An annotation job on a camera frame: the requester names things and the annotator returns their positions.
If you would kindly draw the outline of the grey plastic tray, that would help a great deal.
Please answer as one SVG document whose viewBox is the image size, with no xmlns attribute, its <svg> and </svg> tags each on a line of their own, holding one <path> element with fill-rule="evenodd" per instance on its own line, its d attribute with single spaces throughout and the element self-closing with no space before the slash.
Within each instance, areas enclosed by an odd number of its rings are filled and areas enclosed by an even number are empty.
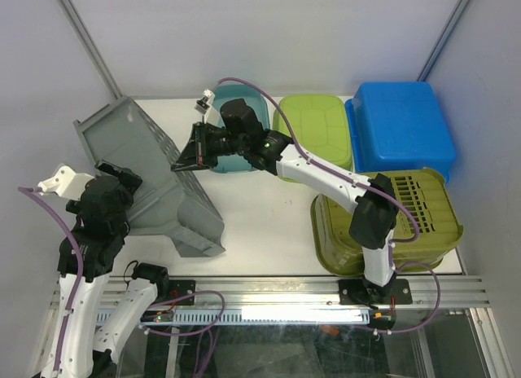
<svg viewBox="0 0 521 378">
<path fill-rule="evenodd" d="M 192 172 L 174 173 L 175 142 L 131 98 L 123 97 L 74 127 L 90 163 L 103 160 L 142 178 L 128 211 L 130 234 L 162 235 L 182 257 L 215 257 L 225 223 Z"/>
</svg>

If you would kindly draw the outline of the teal plastic tub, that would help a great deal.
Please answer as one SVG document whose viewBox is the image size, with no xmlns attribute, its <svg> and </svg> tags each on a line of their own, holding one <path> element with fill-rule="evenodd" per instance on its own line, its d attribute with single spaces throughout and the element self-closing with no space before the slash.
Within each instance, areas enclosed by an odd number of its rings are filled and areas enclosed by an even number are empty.
<svg viewBox="0 0 521 378">
<path fill-rule="evenodd" d="M 263 130 L 270 128 L 269 111 L 264 97 L 244 84 L 231 84 L 218 86 L 213 93 L 215 99 L 213 102 L 214 108 L 220 113 L 220 120 L 217 128 L 225 129 L 231 133 L 233 137 L 240 134 L 248 134 L 250 131 L 260 131 L 260 126 Z M 237 122 L 236 120 L 224 120 L 221 115 L 221 108 L 225 103 L 235 99 L 243 99 L 244 103 L 255 113 L 258 124 L 249 124 Z M 251 172 L 254 168 L 241 155 L 225 155 L 217 158 L 217 165 L 212 168 L 215 173 L 239 173 Z"/>
</svg>

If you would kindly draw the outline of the lime green plastic tub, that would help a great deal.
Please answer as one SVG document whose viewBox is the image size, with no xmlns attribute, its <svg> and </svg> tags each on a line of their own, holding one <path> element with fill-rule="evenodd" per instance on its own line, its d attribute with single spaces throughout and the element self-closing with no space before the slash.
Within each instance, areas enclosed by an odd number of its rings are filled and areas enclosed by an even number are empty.
<svg viewBox="0 0 521 378">
<path fill-rule="evenodd" d="M 287 122 L 300 145 L 323 160 L 353 170 L 352 144 L 344 102 L 335 95 L 294 94 L 278 103 L 274 111 L 274 130 L 289 135 Z"/>
</svg>

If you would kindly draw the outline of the large blue plastic container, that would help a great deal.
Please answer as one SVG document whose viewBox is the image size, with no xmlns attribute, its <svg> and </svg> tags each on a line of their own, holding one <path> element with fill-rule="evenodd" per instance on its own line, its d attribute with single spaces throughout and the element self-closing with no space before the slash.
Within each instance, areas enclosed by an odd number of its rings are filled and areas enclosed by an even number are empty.
<svg viewBox="0 0 521 378">
<path fill-rule="evenodd" d="M 357 172 L 429 168 L 450 179 L 457 153 L 430 84 L 364 82 L 345 109 Z"/>
</svg>

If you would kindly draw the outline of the olive green slotted basket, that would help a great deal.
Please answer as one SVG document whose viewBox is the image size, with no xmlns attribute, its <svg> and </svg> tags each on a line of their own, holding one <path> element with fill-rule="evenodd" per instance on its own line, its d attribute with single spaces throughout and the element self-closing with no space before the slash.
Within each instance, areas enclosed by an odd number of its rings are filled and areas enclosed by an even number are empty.
<svg viewBox="0 0 521 378">
<path fill-rule="evenodd" d="M 463 235 L 444 177 L 428 168 L 383 174 L 390 178 L 396 198 L 414 216 L 419 228 L 417 240 L 394 248 L 394 263 L 399 267 L 406 262 L 421 262 L 436 268 Z M 313 200 L 310 214 L 316 255 L 322 267 L 338 276 L 363 275 L 361 246 L 348 233 L 352 215 L 323 195 Z"/>
</svg>

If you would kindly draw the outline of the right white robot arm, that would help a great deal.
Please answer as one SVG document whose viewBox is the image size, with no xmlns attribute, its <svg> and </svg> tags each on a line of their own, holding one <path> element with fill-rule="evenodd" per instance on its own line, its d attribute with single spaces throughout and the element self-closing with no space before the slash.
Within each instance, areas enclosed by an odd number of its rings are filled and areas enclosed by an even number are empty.
<svg viewBox="0 0 521 378">
<path fill-rule="evenodd" d="M 391 258 L 397 204 L 390 179 L 348 172 L 305 151 L 293 138 L 268 130 L 244 99 L 232 99 L 220 109 L 210 94 L 197 100 L 201 121 L 173 162 L 174 173 L 212 169 L 221 156 L 239 155 L 254 169 L 289 178 L 332 199 L 352 216 L 348 230 L 362 248 L 364 273 L 349 290 L 353 301 L 381 304 L 393 292 L 396 267 Z"/>
</svg>

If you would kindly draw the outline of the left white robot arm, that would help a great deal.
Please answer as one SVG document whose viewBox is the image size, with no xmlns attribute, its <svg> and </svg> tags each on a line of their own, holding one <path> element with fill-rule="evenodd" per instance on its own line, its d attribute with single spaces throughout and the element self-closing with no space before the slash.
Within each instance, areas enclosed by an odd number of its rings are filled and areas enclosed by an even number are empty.
<svg viewBox="0 0 521 378">
<path fill-rule="evenodd" d="M 124 296 L 101 328 L 96 328 L 103 291 L 116 256 L 129 235 L 127 213 L 142 178 L 105 160 L 99 176 L 61 165 L 28 196 L 59 224 L 59 319 L 40 377 L 113 377 L 121 352 L 152 303 L 170 294 L 163 266 L 135 266 Z"/>
</svg>

